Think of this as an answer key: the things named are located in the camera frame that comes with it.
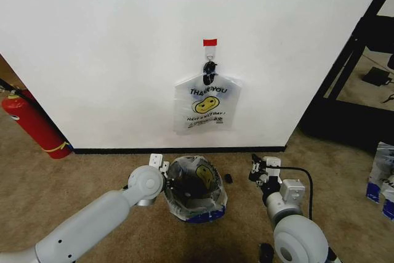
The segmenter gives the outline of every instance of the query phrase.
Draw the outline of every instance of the plastic bag on floor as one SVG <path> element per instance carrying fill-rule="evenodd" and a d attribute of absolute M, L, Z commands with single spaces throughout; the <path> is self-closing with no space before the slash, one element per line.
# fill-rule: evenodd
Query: plastic bag on floor
<path fill-rule="evenodd" d="M 167 171 L 165 189 L 170 212 L 179 219 L 202 223 L 225 214 L 227 194 L 222 178 L 202 156 L 177 158 Z"/>
<path fill-rule="evenodd" d="M 379 203 L 385 197 L 383 214 L 394 220 L 394 146 L 380 142 L 369 175 L 366 196 Z"/>

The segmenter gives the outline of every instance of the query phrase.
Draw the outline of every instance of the plastic bag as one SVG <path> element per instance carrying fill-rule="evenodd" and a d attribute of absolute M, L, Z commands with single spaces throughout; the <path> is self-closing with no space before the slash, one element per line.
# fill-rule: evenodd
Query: plastic bag
<path fill-rule="evenodd" d="M 239 81 L 216 73 L 176 85 L 174 130 L 187 134 L 230 129 L 240 92 Z"/>
<path fill-rule="evenodd" d="M 222 178 L 202 156 L 177 158 L 167 171 L 165 189 L 170 212 L 192 223 L 213 221 L 225 214 L 227 194 Z"/>
<path fill-rule="evenodd" d="M 383 214 L 394 221 L 394 146 L 380 142 L 367 185 L 366 196 L 379 203 L 385 197 Z"/>

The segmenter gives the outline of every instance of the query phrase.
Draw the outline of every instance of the floor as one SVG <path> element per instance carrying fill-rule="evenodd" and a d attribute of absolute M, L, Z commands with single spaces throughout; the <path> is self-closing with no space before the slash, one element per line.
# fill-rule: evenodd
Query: floor
<path fill-rule="evenodd" d="M 0 129 L 2 251 L 35 244 L 78 209 L 123 187 L 130 172 L 149 159 L 149 155 L 70 155 L 52 160 L 2 110 Z M 259 155 L 276 155 L 284 165 L 311 172 L 315 222 L 344 262 L 394 262 L 394 223 L 382 215 L 381 204 L 364 197 L 372 155 L 310 138 L 299 130 L 284 153 Z M 251 154 L 205 157 L 221 175 L 230 173 L 234 179 L 225 184 L 228 204 L 223 218 L 201 225 L 180 222 L 161 195 L 153 206 L 133 208 L 119 228 L 78 262 L 257 262 L 259 243 L 273 239 L 261 192 L 247 179 Z M 300 178 L 307 184 L 302 173 L 283 172 L 283 178 Z M 307 212 L 307 198 L 303 207 Z"/>
<path fill-rule="evenodd" d="M 389 77 L 394 79 L 394 70 L 387 67 L 390 56 L 390 54 L 382 52 L 371 52 L 365 48 L 357 66 L 340 92 L 338 100 L 394 111 L 394 100 L 383 103 L 390 95 L 394 94 L 393 83 L 386 86 L 374 86 L 361 80 L 372 67 L 390 72 Z"/>

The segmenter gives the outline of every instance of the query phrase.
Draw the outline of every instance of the black device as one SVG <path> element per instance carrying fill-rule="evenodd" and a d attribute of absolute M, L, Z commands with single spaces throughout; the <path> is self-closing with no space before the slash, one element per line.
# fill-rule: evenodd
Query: black device
<path fill-rule="evenodd" d="M 372 67 L 362 80 L 366 83 L 371 83 L 374 86 L 386 86 L 392 81 L 392 79 L 388 77 L 389 75 L 390 72 L 388 71 Z"/>

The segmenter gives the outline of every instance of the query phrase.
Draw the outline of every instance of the black clip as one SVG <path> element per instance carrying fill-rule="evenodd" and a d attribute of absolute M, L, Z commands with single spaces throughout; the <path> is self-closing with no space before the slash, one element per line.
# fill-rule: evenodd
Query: black clip
<path fill-rule="evenodd" d="M 216 69 L 216 63 L 213 61 L 208 61 L 205 63 L 203 72 L 203 81 L 206 86 L 210 85 L 211 83 L 214 82 L 214 78 L 216 75 L 215 69 Z"/>

